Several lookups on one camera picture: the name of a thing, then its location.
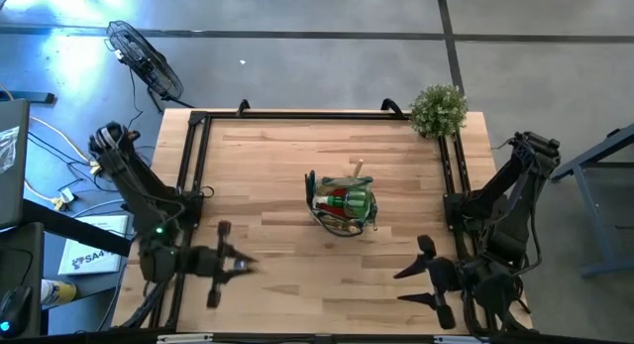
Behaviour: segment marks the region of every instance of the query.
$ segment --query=gray floor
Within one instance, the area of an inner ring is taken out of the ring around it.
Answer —
[[[634,0],[448,1],[456,33],[634,32]],[[139,28],[165,30],[443,31],[436,0],[9,0],[0,11],[0,25],[104,26],[118,18]],[[0,81],[13,89],[55,93],[54,107],[35,106],[33,114],[84,145],[95,128],[111,120],[127,123],[136,113],[128,71],[102,40],[0,35]],[[199,106],[237,107],[248,98],[259,108],[368,109],[384,97],[404,106],[426,85],[451,82],[444,42],[150,42],[183,81],[183,100]],[[457,50],[471,108],[484,112],[494,145],[515,131],[532,130],[560,140],[565,162],[634,119],[634,45],[458,43]],[[137,104],[146,110],[137,123],[140,144],[152,145],[160,116],[139,80]],[[32,131],[63,146],[39,125]],[[624,153],[632,156],[631,150]],[[507,158],[508,150],[495,152],[498,166]],[[29,149],[27,175],[47,193],[73,179],[64,164],[34,148]],[[91,188],[89,183],[81,186]],[[82,196],[86,204],[116,197],[96,191]],[[579,276],[580,268],[599,261],[600,254],[573,180],[549,184],[537,212],[544,263],[525,279],[535,327],[552,334],[634,341],[634,273],[590,280]],[[85,322],[52,319],[51,332],[93,330],[109,295],[55,309],[60,317],[72,311]]]

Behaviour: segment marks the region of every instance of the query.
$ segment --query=metal bracket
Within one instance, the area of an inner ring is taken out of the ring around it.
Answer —
[[[242,102],[240,102],[240,106],[238,107],[238,117],[242,117],[242,114],[245,112],[245,110],[250,108],[251,105],[249,104],[249,101],[247,101],[247,99],[243,99]]]
[[[392,110],[396,117],[401,118],[403,120],[407,119],[405,115],[403,115],[403,111],[400,110],[400,107],[394,102],[394,100],[390,98],[386,98],[383,100],[383,103],[380,105],[381,111]]]
[[[205,117],[207,117],[207,112],[205,111],[192,111],[189,114],[189,125],[195,126],[200,123],[200,121],[204,120]]]

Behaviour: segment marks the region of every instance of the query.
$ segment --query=white cable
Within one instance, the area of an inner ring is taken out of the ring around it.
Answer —
[[[27,180],[26,180],[26,179],[24,179],[24,186],[25,186],[28,190],[30,190],[30,191],[31,191],[31,193],[35,194],[38,198],[43,199],[43,200],[46,200],[46,201],[54,202],[54,199],[53,199],[53,198],[49,198],[49,197],[47,197],[47,196],[43,196],[43,195],[39,194],[38,192],[34,191],[34,190],[31,188],[31,185],[27,182]]]
[[[77,216],[81,215],[81,214],[85,214],[90,210],[94,210],[96,208],[102,207],[102,206],[106,206],[106,205],[110,205],[110,204],[116,204],[116,203],[120,203],[120,202],[125,202],[126,200],[124,199],[115,199],[115,200],[110,200],[110,201],[106,201],[106,202],[102,202],[101,204],[97,204],[97,205],[92,205],[88,208],[85,208],[81,211],[79,211],[78,213],[72,215],[71,217],[76,218]]]
[[[77,149],[77,147],[75,147],[75,145],[72,144],[72,142],[70,142],[70,140],[68,140],[68,138],[66,137],[66,135],[64,135],[64,133],[62,133],[60,130],[58,130],[57,128],[49,125],[48,123],[46,123],[45,121],[40,120],[37,117],[34,116],[29,116],[30,119],[40,122],[41,124],[47,126],[48,128],[52,129],[53,131],[57,132],[58,135],[60,135],[74,150],[75,152],[83,159],[85,160],[87,163],[90,163],[90,161]]]
[[[7,93],[7,95],[9,96],[9,100],[15,100],[15,98],[13,97],[13,94],[11,93],[11,91],[9,91],[7,86],[5,86],[2,82],[0,82],[0,87],[2,87],[4,89],[4,91]]]

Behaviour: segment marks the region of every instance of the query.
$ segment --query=cable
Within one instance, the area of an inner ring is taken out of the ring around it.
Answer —
[[[117,288],[115,289],[115,292],[112,295],[112,300],[110,300],[110,304],[108,304],[108,309],[106,309],[106,314],[103,315],[103,319],[101,319],[101,322],[99,323],[99,326],[97,327],[97,331],[101,331],[104,324],[106,324],[106,319],[108,319],[110,312],[114,308],[115,301],[117,300],[117,297],[119,296],[119,290],[121,289],[121,279],[123,278],[123,274],[125,274],[124,270],[126,270],[126,266],[128,266],[128,264],[123,264],[123,267],[121,268],[121,274],[119,274],[119,279],[117,280]]]
[[[87,163],[90,163],[90,161],[88,161],[88,159],[77,149],[77,147],[75,147],[75,145],[72,144],[72,142],[66,137],[66,135],[64,135],[64,133],[60,130],[58,130],[57,128],[51,126],[50,124],[46,123],[45,121],[42,121],[41,119],[35,117],[35,116],[29,116],[30,119],[40,122],[41,124],[47,126],[48,128],[52,129],[53,131],[55,131],[58,135],[60,135],[74,150],[75,152],[83,159],[85,160]]]
[[[125,202],[125,200],[124,200],[124,199],[115,199],[115,200],[110,200],[110,201],[102,202],[102,203],[99,203],[99,204],[97,204],[97,205],[92,205],[92,206],[90,206],[90,207],[87,207],[87,208],[85,208],[85,209],[83,209],[83,210],[79,211],[78,213],[76,213],[76,214],[72,215],[71,217],[72,217],[72,218],[76,218],[76,217],[78,217],[79,215],[81,215],[81,214],[85,214],[85,213],[87,213],[87,212],[88,212],[88,211],[90,211],[90,210],[93,210],[93,209],[96,209],[96,208],[100,208],[100,207],[102,207],[102,206],[106,206],[106,205],[110,205],[110,204],[120,203],[120,202]]]
[[[542,165],[539,162],[536,162],[536,164],[537,164],[537,177],[540,177],[542,174]],[[537,238],[537,231],[535,230],[535,208],[537,204],[537,194],[539,192],[538,184],[539,182],[537,181],[537,179],[535,179],[535,185],[533,190],[533,203],[531,204],[531,233],[533,235],[533,242],[535,243],[535,252],[537,253],[537,261],[534,264],[528,267],[525,267],[524,269],[511,275],[512,278],[517,278],[521,275],[524,275],[527,272],[535,269],[536,267],[542,264],[542,247],[539,244],[539,239]]]
[[[126,232],[121,232],[121,231],[117,231],[117,230],[108,230],[108,232],[115,233],[115,234],[119,234],[119,235],[121,235],[121,236],[123,236],[123,237],[128,237],[128,236],[135,236],[135,235],[137,235],[137,233],[136,233],[136,232],[134,232],[134,231],[133,231],[133,232],[131,232],[131,233],[126,233]]]
[[[114,214],[114,213],[118,213],[118,212],[126,212],[126,210],[124,210],[124,209],[117,209],[117,210],[101,211],[101,212],[91,213],[91,214],[88,214],[88,215],[86,215],[86,216],[112,215],[112,214]]]
[[[150,286],[150,281],[146,281],[146,284],[143,285],[143,298],[148,296],[148,287]]]
[[[210,199],[210,198],[212,198],[214,195],[216,195],[216,190],[215,190],[213,187],[209,186],[209,185],[205,185],[205,186],[201,187],[200,189],[201,189],[201,190],[200,190],[200,195],[195,195],[194,197],[200,196],[200,197],[202,197],[203,199]],[[210,194],[210,195],[206,195],[206,194],[205,194],[205,192],[204,192],[204,191],[202,191],[202,189],[209,189],[209,190],[211,190],[211,194]]]
[[[0,251],[16,251],[16,252],[21,252],[21,253],[25,253],[27,255],[29,255],[29,265],[27,265],[27,270],[24,271],[24,274],[22,275],[22,280],[20,281],[20,286],[24,284],[25,280],[27,279],[27,275],[29,274],[29,271],[31,270],[31,264],[33,263],[33,253],[29,250],[24,250],[24,249],[17,249],[14,247],[0,247]]]
[[[24,179],[24,186],[31,192],[33,193],[36,197],[42,199],[42,200],[46,200],[46,201],[50,201],[50,202],[54,202],[54,198],[49,198],[47,196],[43,196],[40,193],[36,192],[33,188],[31,188],[31,185],[27,182],[26,179]]]
[[[11,93],[11,91],[9,91],[7,86],[5,86],[2,82],[0,82],[0,87],[2,87],[4,91],[7,93],[7,96],[9,96],[9,100],[15,100],[15,97],[13,97],[13,94]]]
[[[108,153],[105,153],[104,155],[105,155],[106,157],[108,157],[108,158],[110,158],[110,157],[111,157],[111,156],[110,156],[110,154],[108,154]],[[128,171],[128,173],[129,173],[129,174],[134,174],[134,173],[130,170],[130,168],[128,167],[128,165],[127,165],[125,162],[123,162],[123,163],[122,163],[122,165],[123,165],[123,167],[126,169],[126,171]],[[182,214],[185,212],[185,210],[186,210],[185,205],[183,205],[183,204],[181,204],[181,203],[179,203],[179,202],[177,202],[177,201],[167,200],[167,199],[163,199],[163,198],[160,198],[160,197],[157,197],[157,196],[149,195],[149,194],[147,194],[146,192],[144,192],[144,191],[141,191],[141,190],[137,189],[134,185],[131,185],[131,184],[128,182],[128,180],[127,180],[124,176],[122,176],[122,177],[121,177],[121,180],[122,180],[122,181],[123,181],[123,182],[124,182],[124,183],[125,183],[125,184],[126,184],[126,185],[130,188],[130,189],[131,189],[131,190],[135,191],[136,193],[140,194],[141,196],[144,196],[144,197],[147,197],[147,198],[150,198],[150,199],[156,200],[156,201],[162,201],[162,202],[166,202],[166,203],[170,203],[170,204],[175,204],[175,205],[178,205],[178,206],[180,207],[180,210],[179,210],[179,211],[177,211],[175,214],[173,214],[172,216],[170,216],[170,217],[168,217],[167,219],[163,220],[163,222],[162,222],[161,224],[157,225],[157,226],[156,226],[156,227],[154,227],[154,228],[151,228],[151,230],[147,230],[145,233],[143,233],[143,234],[139,234],[140,236],[144,236],[144,235],[146,235],[148,232],[150,232],[150,231],[152,231],[152,230],[156,229],[157,227],[161,227],[161,226],[163,226],[163,225],[165,225],[165,224],[168,224],[170,221],[172,221],[172,220],[174,220],[175,218],[177,218],[178,216],[182,215]]]
[[[135,110],[137,110],[138,114],[137,114],[137,116],[133,117],[132,120],[130,120],[130,122],[128,123],[128,130],[130,130],[130,127],[132,126],[132,123],[136,119],[141,117],[141,115],[143,115],[143,111],[139,110],[139,108],[137,107],[137,85],[135,84],[135,78],[132,75],[132,68],[129,67],[129,70],[130,70],[130,80],[132,80],[132,102],[133,102],[133,106],[135,107]]]
[[[51,151],[51,150],[47,149],[46,147],[44,147],[44,146],[40,145],[39,143],[35,142],[32,138],[30,138],[30,137],[29,137],[29,138],[28,138],[28,140],[29,140],[29,141],[31,141],[34,145],[36,145],[36,146],[40,147],[41,149],[43,149],[43,150],[47,151],[47,152],[48,152],[48,153],[50,153],[51,155],[53,155],[53,156],[57,157],[57,159],[58,159],[58,160],[60,160],[60,161],[62,161],[62,162],[64,162],[64,163],[66,163],[66,162],[67,162],[67,160],[63,159],[63,158],[62,158],[62,157],[60,157],[59,155],[57,155],[57,154],[53,153],[53,151]]]
[[[115,190],[115,189],[106,189],[101,187],[101,185],[99,185],[99,183],[97,183],[97,174],[95,174],[93,177],[91,177],[90,175],[86,174],[85,172],[82,172],[80,170],[78,170],[74,165],[78,164],[78,162],[69,162],[66,164],[66,166],[68,167],[68,170],[70,171],[71,169],[73,169],[76,172],[79,172],[84,178],[88,179],[91,183],[93,183],[97,189],[101,190],[101,191],[107,191],[107,192],[119,192],[119,190]]]
[[[36,140],[38,140],[38,141],[42,142],[43,144],[47,145],[48,147],[50,147],[51,149],[55,150],[55,151],[56,151],[56,152],[58,152],[59,154],[61,154],[61,155],[63,155],[64,157],[68,158],[69,160],[71,160],[71,161],[73,161],[73,162],[80,163],[80,164],[82,164],[82,165],[84,165],[84,166],[89,166],[89,163],[82,162],[82,161],[80,161],[80,160],[78,160],[78,159],[75,159],[75,158],[73,158],[73,157],[71,157],[71,156],[67,155],[66,153],[64,153],[64,152],[60,151],[58,148],[56,148],[55,146],[51,145],[51,144],[50,144],[50,143],[48,143],[47,141],[45,141],[45,140],[41,139],[40,137],[38,137],[38,135],[34,134],[34,133],[33,133],[33,132],[31,132],[31,131],[29,131],[29,136],[31,136],[31,137],[35,138]],[[51,153],[51,154],[53,153],[52,151],[50,151],[50,150],[46,149],[46,148],[45,148],[44,146],[42,146],[42,145],[38,145],[38,144],[36,144],[36,145],[37,145],[38,147],[41,147],[41,148],[43,148],[43,149],[45,149],[45,150],[49,151],[49,153]]]
[[[147,88],[147,92],[148,92],[148,96],[150,97],[150,99],[152,100],[152,103],[155,105],[155,108],[157,109],[158,114],[162,115],[163,111],[160,108],[159,104],[157,103],[157,100],[155,99],[155,96],[152,94],[152,90],[150,89],[150,87],[148,86]]]

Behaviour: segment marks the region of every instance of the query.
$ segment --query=power cord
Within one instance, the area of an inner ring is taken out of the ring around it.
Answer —
[[[83,210],[79,211],[78,213],[76,213],[76,214],[72,215],[71,217],[72,217],[72,218],[76,218],[76,217],[79,217],[79,216],[81,216],[81,215],[83,215],[83,214],[87,213],[88,211],[91,211],[91,210],[94,210],[94,209],[100,208],[100,207],[102,207],[102,206],[106,206],[106,205],[110,205],[110,204],[118,204],[118,203],[122,203],[122,202],[125,202],[125,200],[124,200],[124,199],[115,199],[115,200],[105,201],[105,202],[99,203],[99,204],[97,204],[97,205],[92,205],[92,206],[89,206],[89,207],[87,207],[87,208],[85,208],[85,209],[83,209]]]
[[[539,162],[536,162],[536,164],[537,164],[537,177],[540,177],[542,176],[542,165]],[[527,272],[535,269],[536,267],[542,264],[542,247],[539,244],[539,239],[537,238],[537,231],[535,230],[535,208],[537,204],[538,191],[539,191],[538,182],[535,181],[535,185],[533,189],[533,203],[531,204],[531,234],[533,235],[533,243],[535,244],[535,252],[537,254],[537,261],[533,265],[527,266],[524,269],[513,274],[512,276],[514,278],[524,275]]]
[[[110,159],[110,157],[111,157],[108,153],[104,153],[104,155],[105,155],[106,157],[108,157],[109,159]],[[128,165],[127,165],[125,162],[123,162],[122,164],[123,164],[123,167],[126,169],[126,171],[128,171],[128,173],[130,173],[130,174],[132,174],[132,173],[133,173],[133,172],[130,170],[130,168],[128,167]],[[178,206],[180,207],[180,210],[178,210],[175,214],[171,215],[171,216],[170,216],[170,217],[168,217],[167,219],[163,220],[163,222],[162,222],[161,224],[159,224],[158,226],[154,227],[152,230],[154,230],[154,229],[156,229],[156,228],[158,228],[158,227],[162,227],[162,226],[163,226],[163,225],[165,225],[165,224],[168,224],[170,221],[172,221],[172,220],[174,220],[175,218],[177,218],[178,216],[182,215],[182,214],[185,212],[185,210],[186,210],[185,205],[183,205],[183,204],[181,204],[181,203],[179,203],[179,202],[177,202],[177,201],[167,200],[167,199],[160,198],[160,197],[157,197],[157,196],[149,195],[149,194],[147,194],[145,191],[141,191],[141,190],[139,190],[136,186],[134,186],[134,185],[130,184],[130,183],[128,182],[128,180],[127,180],[127,179],[125,179],[124,177],[121,177],[121,179],[123,180],[123,182],[124,182],[124,183],[125,183],[125,184],[126,184],[126,185],[127,185],[127,186],[131,189],[131,190],[133,190],[134,192],[136,192],[137,194],[139,194],[139,195],[141,195],[141,196],[144,196],[144,197],[146,197],[146,198],[153,199],[153,200],[156,200],[156,201],[162,201],[162,202],[165,202],[165,203],[170,203],[170,204],[178,205]],[[139,234],[139,235],[140,235],[140,236],[144,236],[144,235],[146,235],[149,231],[152,231],[152,230],[147,230],[147,231],[146,231],[146,233]]]
[[[130,80],[132,80],[132,103],[133,106],[135,107],[135,110],[137,110],[137,116],[133,117],[130,122],[128,123],[128,130],[130,130],[130,126],[132,126],[132,123],[138,119],[139,117],[141,117],[141,115],[143,115],[142,110],[139,110],[139,108],[137,107],[137,85],[135,84],[135,78],[132,75],[132,68],[129,67],[130,70]]]
[[[38,144],[38,142],[36,142],[36,141],[35,141],[34,139],[32,139],[31,137],[34,137],[34,138],[35,138],[35,139],[37,139],[39,142],[42,142],[42,143],[46,144],[47,146],[51,147],[51,148],[52,148],[52,150],[50,150],[50,149],[48,149],[48,148],[44,147],[43,145]],[[38,146],[38,147],[42,148],[43,150],[47,151],[47,152],[48,152],[48,153],[50,153],[51,155],[55,156],[55,157],[56,157],[56,158],[58,158],[60,161],[64,162],[64,163],[66,164],[66,167],[68,168],[68,171],[69,171],[71,174],[73,174],[73,176],[75,176],[75,179],[80,179],[80,178],[82,178],[82,177],[83,177],[83,178],[87,179],[88,181],[92,182],[92,183],[95,185],[95,187],[97,187],[97,189],[99,189],[99,190],[101,190],[101,191],[118,192],[117,190],[114,190],[114,189],[106,189],[106,188],[103,188],[102,186],[100,186],[100,185],[97,183],[97,181],[96,181],[96,178],[97,178],[96,174],[94,174],[94,175],[93,175],[93,177],[91,177],[91,176],[87,175],[85,172],[82,172],[81,170],[79,170],[77,167],[75,167],[75,166],[74,166],[74,165],[81,165],[81,166],[86,166],[86,167],[88,167],[88,166],[89,166],[88,164],[86,164],[86,163],[84,163],[84,162],[81,162],[81,161],[78,161],[78,160],[74,159],[73,157],[71,157],[71,156],[69,156],[69,155],[65,154],[64,152],[60,151],[59,149],[55,148],[54,146],[51,146],[49,143],[47,143],[46,141],[42,140],[41,138],[39,138],[38,136],[36,136],[35,134],[33,134],[33,133],[31,133],[31,132],[29,133],[29,141],[31,141],[34,145],[36,145],[36,146]],[[67,160],[63,159],[60,155],[65,156],[65,157],[67,157],[68,159],[70,159],[70,160],[72,160],[72,161],[71,161],[71,162],[69,162],[69,161],[67,161]],[[79,174],[81,174],[81,177],[77,176],[77,174],[75,174],[74,172],[78,172]]]
[[[126,267],[128,266],[128,264],[123,264],[123,267],[121,268],[121,274],[119,274],[119,279],[117,280],[117,288],[115,289],[114,294],[112,294],[112,299],[110,300],[110,304],[108,304],[108,309],[106,309],[106,314],[103,315],[103,319],[101,319],[101,322],[99,323],[99,326],[97,327],[97,331],[101,331],[101,329],[103,329],[104,324],[106,324],[106,320],[108,319],[108,316],[110,316],[110,312],[114,309],[115,306],[115,301],[117,301],[117,297],[119,296],[119,291],[121,290],[121,279],[123,278],[123,274],[125,274],[125,270]]]
[[[5,86],[2,82],[0,82],[0,87],[2,87],[2,89],[4,89],[4,92],[7,93],[7,96],[9,96],[9,100],[15,100],[15,98],[13,97],[13,94],[11,93],[11,91],[9,91],[7,86]]]
[[[68,137],[66,137],[66,135],[64,135],[64,133],[60,130],[58,130],[57,128],[51,126],[50,124],[48,124],[47,122],[35,117],[35,116],[29,116],[29,118],[33,121],[37,121],[45,126],[47,126],[48,128],[50,128],[51,130],[55,131],[58,135],[60,135],[72,148],[73,150],[88,164],[90,164],[90,161],[77,149],[77,147],[68,139]]]

